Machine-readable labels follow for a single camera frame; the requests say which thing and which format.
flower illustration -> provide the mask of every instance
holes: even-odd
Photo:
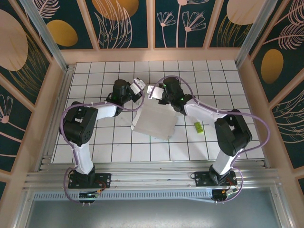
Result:
[[[6,102],[4,96],[0,95],[0,123],[7,124],[9,122],[11,108],[13,107],[13,98],[7,96]]]
[[[206,28],[206,23],[203,23],[205,20],[204,12],[197,13],[193,12],[189,17],[189,11],[182,14],[182,21],[184,23],[186,38],[185,38],[185,47],[187,47],[187,35],[188,32],[198,31]]]
[[[179,23],[180,23],[180,14],[181,14],[181,7],[186,5],[194,5],[194,4],[202,4],[206,3],[209,0],[177,0],[179,6],[179,11],[177,14],[177,26],[176,26],[176,47],[179,47]]]
[[[164,14],[162,14],[162,12],[159,12],[159,13],[157,13],[157,18],[158,18],[158,21],[161,24],[163,43],[165,44],[165,48],[166,48],[167,45],[166,45],[166,40],[165,40],[165,34],[164,34],[164,31],[163,31],[163,27],[170,26],[170,25],[175,25],[176,21],[173,20],[174,16],[172,15],[172,12],[170,12],[170,13],[165,12]]]

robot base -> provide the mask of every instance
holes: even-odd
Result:
[[[95,173],[95,167],[88,174],[81,174],[73,171],[69,175],[69,189],[103,189],[110,188],[111,174],[110,173]]]
[[[233,171],[230,171],[230,173],[225,177],[223,181],[220,183],[214,182],[214,180],[210,177],[210,172],[195,172],[193,173],[195,180],[196,187],[213,187],[213,186],[229,186],[232,185],[238,185],[236,174]]]

white tile floor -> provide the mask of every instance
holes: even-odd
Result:
[[[77,63],[66,105],[74,101],[96,103],[104,101],[112,91],[114,81],[131,82],[134,77],[146,84],[176,75],[185,79],[199,100],[221,109],[240,109],[250,113],[245,93],[234,61],[142,61]],[[185,93],[188,88],[182,84]],[[128,102],[125,107],[136,108]],[[130,126],[136,112],[122,112],[115,118],[98,120],[90,140],[93,162],[146,162],[214,160],[219,153],[215,130],[203,124],[204,133],[197,134],[188,116],[178,115],[174,135],[163,141],[132,132]],[[259,145],[252,118],[245,117],[253,135],[248,148]],[[263,159],[262,150],[244,154],[240,159]],[[53,163],[72,162],[69,146],[62,136],[57,138]]]

yellow-green object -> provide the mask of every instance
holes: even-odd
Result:
[[[200,125],[200,122],[195,122],[195,123],[194,123],[194,126],[195,126],[196,132],[197,132],[198,134],[204,132],[203,128],[202,128],[201,125]]]

yellow oval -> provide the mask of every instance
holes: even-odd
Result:
[[[249,25],[256,17],[265,0],[229,0],[227,5],[228,19],[237,25]]]
[[[262,61],[262,79],[268,83],[274,83],[280,76],[284,65],[284,58],[280,51],[270,49],[266,52]]]
[[[119,17],[119,10],[116,1],[122,9],[126,9],[129,17],[133,16],[137,12],[139,5],[138,0],[92,0],[92,3],[103,17],[111,20],[117,20],[118,18],[123,19],[123,16]]]
[[[59,45],[70,47],[78,41],[76,31],[63,20],[52,20],[47,24],[47,28]]]
[[[0,66],[20,70],[28,58],[28,40],[19,22],[0,9]]]

